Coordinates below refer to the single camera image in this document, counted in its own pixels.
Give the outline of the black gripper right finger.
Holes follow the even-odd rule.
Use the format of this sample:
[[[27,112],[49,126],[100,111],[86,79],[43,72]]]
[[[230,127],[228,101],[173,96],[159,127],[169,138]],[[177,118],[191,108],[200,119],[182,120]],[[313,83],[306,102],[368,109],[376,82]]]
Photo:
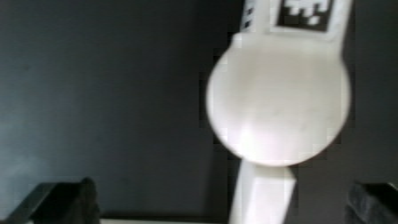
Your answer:
[[[345,224],[398,224],[398,187],[393,183],[354,183]]]

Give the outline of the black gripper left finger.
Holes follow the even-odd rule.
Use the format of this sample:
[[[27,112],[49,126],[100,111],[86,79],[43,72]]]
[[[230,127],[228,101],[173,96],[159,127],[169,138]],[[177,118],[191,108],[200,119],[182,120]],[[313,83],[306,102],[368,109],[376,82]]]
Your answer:
[[[102,224],[97,183],[45,182],[33,189],[0,224]]]

